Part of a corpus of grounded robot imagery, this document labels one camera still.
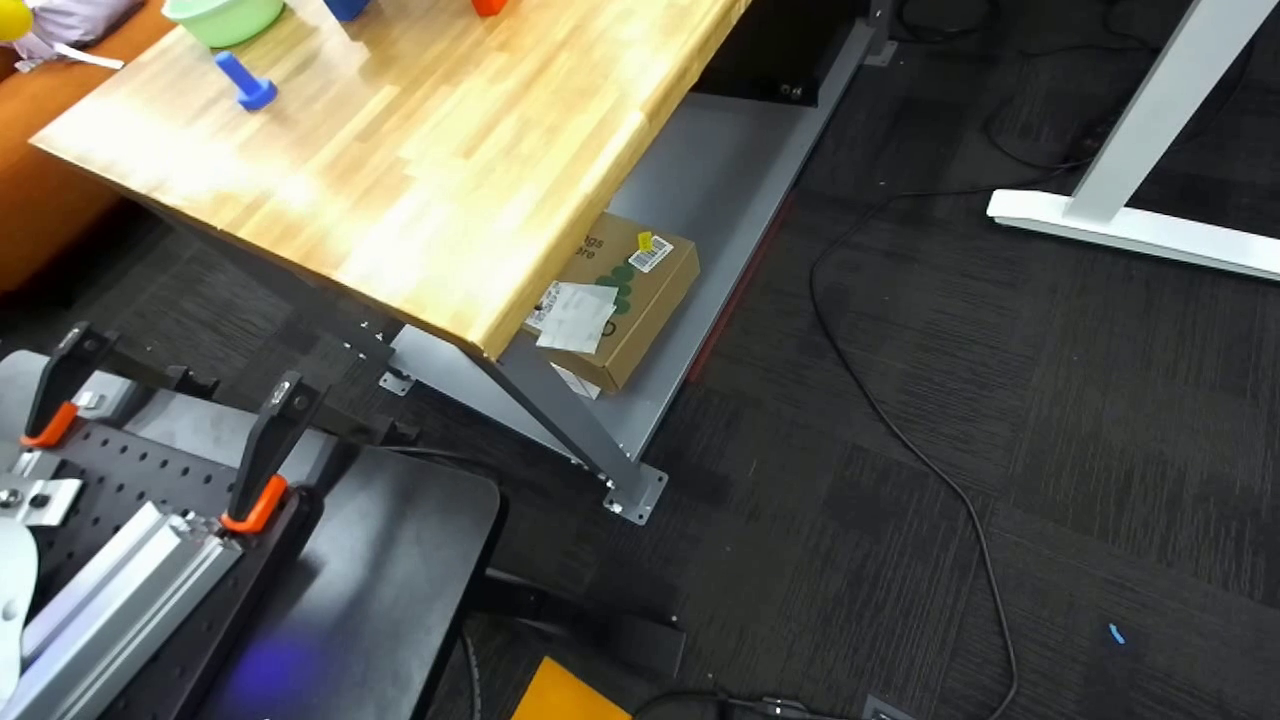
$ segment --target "floor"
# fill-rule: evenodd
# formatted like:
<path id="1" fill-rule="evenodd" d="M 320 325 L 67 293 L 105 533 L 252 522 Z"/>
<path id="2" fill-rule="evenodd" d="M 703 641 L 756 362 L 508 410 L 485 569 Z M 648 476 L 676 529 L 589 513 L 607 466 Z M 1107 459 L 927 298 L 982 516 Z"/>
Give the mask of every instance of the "floor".
<path id="1" fill-rule="evenodd" d="M 978 10 L 919 0 L 914 20 Z M 1117 29 L 1167 37 L 1179 10 L 1123 0 Z M 679 616 L 679 685 L 843 716 L 869 697 L 919 720 L 988 716 L 1010 673 L 971 533 L 841 371 L 815 271 L 873 395 L 982 505 L 1019 651 L 1010 716 L 1280 716 L 1280 287 L 985 222 L 991 186 L 1069 187 L 1146 76 L 1148 54 L 1024 57 L 1133 45 L 1105 13 L 1010 4 L 985 37 L 905 45 L 856 76 L 648 454 L 676 476 L 648 529 L 604 516 L 589 476 L 487 420 L 380 393 L 336 334 L 352 300 L 143 211 L 6 306 L 0 344 L 47 349 L 90 317 L 148 363 L 221 378 L 231 404 L 296 363 L 334 425 L 400 420 L 511 468 L 498 565 Z M 1146 204 L 1280 235 L 1278 54 L 1269 29 Z M 544 651 L 628 710 L 660 688 L 498 620 L 468 627 L 485 716 L 517 710 Z M 451 660 L 429 716 L 468 716 L 464 691 Z"/>

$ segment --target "butcher block desk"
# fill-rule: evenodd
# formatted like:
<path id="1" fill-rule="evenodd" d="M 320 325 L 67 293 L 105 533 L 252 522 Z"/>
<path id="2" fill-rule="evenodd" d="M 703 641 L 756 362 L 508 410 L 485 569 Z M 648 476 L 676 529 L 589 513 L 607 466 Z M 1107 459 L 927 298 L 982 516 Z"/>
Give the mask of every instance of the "butcher block desk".
<path id="1" fill-rule="evenodd" d="M 450 363 L 413 378 L 589 466 L 604 505 L 643 524 L 664 474 L 565 390 L 519 325 L 742 13 L 511 0 L 477 20 L 468 0 L 371 0 L 336 26 L 320 0 L 292 0 L 235 50 L 280 90 L 266 111 L 169 31 L 32 143 L 397 312 L 419 330 L 397 358 Z"/>

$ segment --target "black device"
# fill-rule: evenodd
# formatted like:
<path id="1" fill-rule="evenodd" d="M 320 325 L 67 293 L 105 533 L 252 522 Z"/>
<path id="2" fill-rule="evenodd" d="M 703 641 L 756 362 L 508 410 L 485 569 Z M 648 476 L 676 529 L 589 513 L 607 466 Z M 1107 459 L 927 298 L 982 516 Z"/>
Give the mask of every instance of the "black device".
<path id="1" fill-rule="evenodd" d="M 863 0 L 751 0 L 698 94 L 815 103 Z"/>

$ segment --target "white desk frame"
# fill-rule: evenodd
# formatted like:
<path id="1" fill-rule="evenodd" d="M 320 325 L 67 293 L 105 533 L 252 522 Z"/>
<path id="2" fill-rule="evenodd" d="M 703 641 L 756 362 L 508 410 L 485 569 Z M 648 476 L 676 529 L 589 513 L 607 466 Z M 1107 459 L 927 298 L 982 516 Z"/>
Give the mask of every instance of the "white desk frame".
<path id="1" fill-rule="evenodd" d="M 1123 207 L 1272 10 L 1278 0 L 1192 0 L 1079 187 L 1073 197 L 1002 187 L 988 218 L 1079 243 L 1280 279 L 1278 235 Z"/>

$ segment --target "cardboard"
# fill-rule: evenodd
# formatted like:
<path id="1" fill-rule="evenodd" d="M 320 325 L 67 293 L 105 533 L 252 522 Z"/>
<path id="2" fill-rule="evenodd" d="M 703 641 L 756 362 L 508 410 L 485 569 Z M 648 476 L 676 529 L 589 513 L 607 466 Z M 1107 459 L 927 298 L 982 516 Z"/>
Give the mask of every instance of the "cardboard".
<path id="1" fill-rule="evenodd" d="M 651 234 L 622 218 L 602 218 L 586 249 L 565 264 L 559 279 L 612 283 L 618 312 L 597 352 L 550 352 L 550 362 L 602 393 L 622 393 L 686 306 L 698 271 L 692 241 Z"/>

